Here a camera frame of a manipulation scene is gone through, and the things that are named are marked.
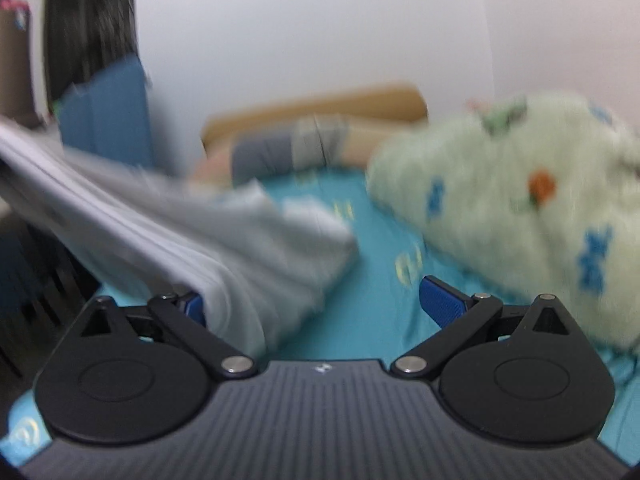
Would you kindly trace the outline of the white garment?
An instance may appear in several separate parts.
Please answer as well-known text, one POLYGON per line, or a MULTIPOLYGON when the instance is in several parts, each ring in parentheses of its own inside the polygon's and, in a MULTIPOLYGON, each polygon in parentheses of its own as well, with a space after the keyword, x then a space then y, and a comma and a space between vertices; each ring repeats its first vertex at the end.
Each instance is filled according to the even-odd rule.
POLYGON ((358 256, 350 226, 313 198, 225 191, 1 124, 1 195, 99 280, 129 295, 192 290, 207 328, 261 356, 314 312, 358 256))

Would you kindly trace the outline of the green fleece blanket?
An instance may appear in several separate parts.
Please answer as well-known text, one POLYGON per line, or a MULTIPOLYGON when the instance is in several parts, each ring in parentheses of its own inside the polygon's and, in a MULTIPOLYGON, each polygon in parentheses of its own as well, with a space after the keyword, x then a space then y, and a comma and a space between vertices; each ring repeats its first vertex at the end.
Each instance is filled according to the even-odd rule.
POLYGON ((639 130, 541 92, 416 127, 367 168, 372 200, 508 292, 559 296, 582 330, 639 349, 639 130))

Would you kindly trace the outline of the blue grey cushion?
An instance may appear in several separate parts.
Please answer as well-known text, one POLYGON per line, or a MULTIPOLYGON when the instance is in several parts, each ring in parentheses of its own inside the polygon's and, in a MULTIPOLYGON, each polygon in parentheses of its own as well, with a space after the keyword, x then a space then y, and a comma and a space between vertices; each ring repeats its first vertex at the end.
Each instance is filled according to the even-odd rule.
POLYGON ((66 148, 133 167, 155 166, 145 73, 128 55, 71 86, 58 103, 58 128, 66 148))

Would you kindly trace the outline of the cardboard box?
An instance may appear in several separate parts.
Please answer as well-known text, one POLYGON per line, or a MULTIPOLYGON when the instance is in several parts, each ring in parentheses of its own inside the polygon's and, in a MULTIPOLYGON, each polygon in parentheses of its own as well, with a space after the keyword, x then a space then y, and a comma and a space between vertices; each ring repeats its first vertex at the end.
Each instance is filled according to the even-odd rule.
POLYGON ((29 6, 25 0, 1 0, 1 115, 23 127, 40 119, 32 94, 29 49, 29 6))

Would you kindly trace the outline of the colour block pillow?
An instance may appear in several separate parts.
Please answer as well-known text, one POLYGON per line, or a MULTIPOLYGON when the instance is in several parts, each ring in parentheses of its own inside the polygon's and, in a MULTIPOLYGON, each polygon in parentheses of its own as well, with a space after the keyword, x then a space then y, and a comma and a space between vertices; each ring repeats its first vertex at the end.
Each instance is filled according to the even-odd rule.
POLYGON ((379 145, 406 128, 383 119, 312 115, 235 133, 207 150, 192 181, 222 188, 319 168, 364 169, 379 145))

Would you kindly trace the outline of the tan headboard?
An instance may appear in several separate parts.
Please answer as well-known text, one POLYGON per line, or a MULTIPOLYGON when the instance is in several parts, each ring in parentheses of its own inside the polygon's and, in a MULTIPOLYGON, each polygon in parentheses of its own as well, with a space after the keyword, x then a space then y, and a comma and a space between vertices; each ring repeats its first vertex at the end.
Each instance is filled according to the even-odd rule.
POLYGON ((406 82, 251 106, 209 118, 201 134, 203 148, 208 152, 228 136, 313 114, 418 122, 428 118, 428 108, 418 87, 406 82))

